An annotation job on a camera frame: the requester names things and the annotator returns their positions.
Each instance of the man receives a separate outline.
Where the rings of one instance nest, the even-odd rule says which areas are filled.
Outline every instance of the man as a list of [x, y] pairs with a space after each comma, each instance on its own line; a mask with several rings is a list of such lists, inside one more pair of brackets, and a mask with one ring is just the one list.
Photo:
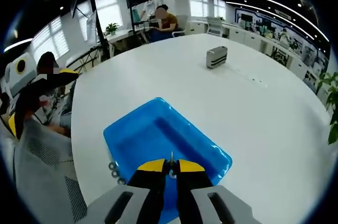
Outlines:
[[142, 20], [143, 16], [146, 15], [147, 20], [152, 20], [155, 18], [155, 10], [158, 6], [162, 5], [160, 0], [148, 0], [144, 3], [143, 11], [141, 12], [140, 19]]
[[[57, 71], [60, 69], [60, 67], [55, 60], [54, 54], [52, 52], [44, 53], [37, 63], [37, 73], [53, 74], [55, 69]], [[71, 108], [73, 103], [74, 88], [75, 83], [73, 83], [66, 99], [60, 99], [60, 96], [64, 95], [65, 87], [60, 87], [49, 93], [47, 98], [50, 105], [43, 107], [48, 119], [49, 127], [52, 130], [67, 136], [70, 136]]]
[[286, 29], [283, 29], [279, 33], [278, 39], [279, 39], [280, 42], [283, 42], [283, 43], [289, 43], [290, 42], [290, 37], [289, 37], [289, 34], [287, 33]]

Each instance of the white table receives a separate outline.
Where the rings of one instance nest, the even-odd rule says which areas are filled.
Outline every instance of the white table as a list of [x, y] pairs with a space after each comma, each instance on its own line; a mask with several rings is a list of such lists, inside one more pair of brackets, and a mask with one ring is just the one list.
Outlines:
[[[208, 22], [207, 22], [206, 20], [202, 20], [202, 19], [200, 19], [200, 20], [192, 20], [191, 22], [193, 22], [193, 23], [205, 24], [205, 25], [208, 24]], [[237, 31], [237, 32], [242, 33], [243, 35], [249, 35], [249, 36], [252, 36], [252, 37], [255, 38], [256, 40], [263, 41], [263, 42], [265, 42], [265, 43], [267, 43], [267, 44], [270, 44], [270, 45], [272, 45], [272, 46], [278, 48], [279, 50], [283, 51], [284, 53], [286, 53], [288, 56], [291, 57], [292, 60], [290, 61], [289, 64], [292, 63], [292, 64], [293, 64], [293, 68], [298, 69], [298, 65], [299, 65], [299, 66], [302, 66], [303, 68], [306, 68], [306, 71], [309, 71], [309, 72], [314, 76], [314, 78], [315, 78], [316, 80], [319, 79], [319, 77], [315, 74], [313, 68], [308, 67], [308, 66], [302, 61], [301, 57], [300, 57], [297, 53], [295, 53], [291, 48], [287, 49], [287, 48], [281, 46], [277, 40], [274, 40], [274, 39], [271, 39], [271, 38], [266, 38], [266, 37], [261, 36], [261, 35], [259, 35], [259, 34], [257, 34], [257, 33], [254, 33], [254, 32], [251, 32], [251, 31], [244, 30], [244, 29], [242, 29], [242, 28], [240, 28], [239, 26], [234, 25], [234, 24], [230, 24], [230, 23], [223, 22], [223, 23], [222, 23], [222, 26], [223, 26], [223, 28], [225, 28], [225, 29], [229, 29], [229, 31], [232, 31], [232, 32], [233, 32], [233, 31]]]
[[[144, 27], [135, 27], [135, 32], [136, 34], [140, 34], [142, 36], [142, 38], [144, 39], [144, 41], [146, 43], [148, 43], [147, 37], [144, 34], [144, 31], [149, 30], [148, 27], [144, 28]], [[114, 53], [115, 53], [115, 47], [114, 47], [114, 43], [121, 41], [129, 36], [132, 36], [133, 33], [133, 29], [126, 29], [126, 30], [118, 30], [116, 31], [116, 33], [114, 35], [108, 35], [107, 36], [107, 41], [109, 43], [109, 53], [110, 53], [110, 57], [114, 57]]]
[[[206, 51], [220, 45], [228, 47], [227, 63], [206, 69]], [[220, 184], [258, 221], [299, 223], [317, 203], [333, 167], [322, 147], [330, 121], [322, 103], [264, 54], [197, 34], [127, 51], [78, 79], [72, 150], [86, 204], [117, 184], [103, 130], [155, 97], [230, 154], [233, 166]]]

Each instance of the computer screen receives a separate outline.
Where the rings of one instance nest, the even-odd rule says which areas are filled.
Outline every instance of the computer screen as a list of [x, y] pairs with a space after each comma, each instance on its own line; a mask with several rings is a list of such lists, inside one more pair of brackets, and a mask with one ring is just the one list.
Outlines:
[[252, 16], [247, 14], [241, 14], [242, 21], [252, 22]]

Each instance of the woman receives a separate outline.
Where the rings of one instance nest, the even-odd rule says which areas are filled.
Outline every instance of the woman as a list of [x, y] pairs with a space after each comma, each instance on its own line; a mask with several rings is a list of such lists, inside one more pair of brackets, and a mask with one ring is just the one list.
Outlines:
[[178, 29], [179, 25], [176, 16], [168, 13], [167, 10], [167, 5], [157, 7], [155, 15], [158, 19], [161, 19], [161, 23], [159, 27], [153, 28], [151, 42], [172, 38], [172, 33]]

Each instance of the cable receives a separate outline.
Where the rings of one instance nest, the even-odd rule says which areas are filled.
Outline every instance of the cable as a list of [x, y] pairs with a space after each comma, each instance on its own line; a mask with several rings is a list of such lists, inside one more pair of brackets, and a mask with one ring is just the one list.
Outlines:
[[80, 8], [76, 7], [76, 9], [79, 10], [80, 13], [84, 15], [84, 17], [86, 17], [87, 19], [89, 18], [88, 15], [84, 14], [83, 11], [80, 10]]
[[43, 125], [42, 121], [38, 118], [38, 116], [37, 116], [36, 114], [33, 114], [33, 115], [34, 115], [34, 117], [36, 117], [37, 120], [39, 120], [39, 122]]

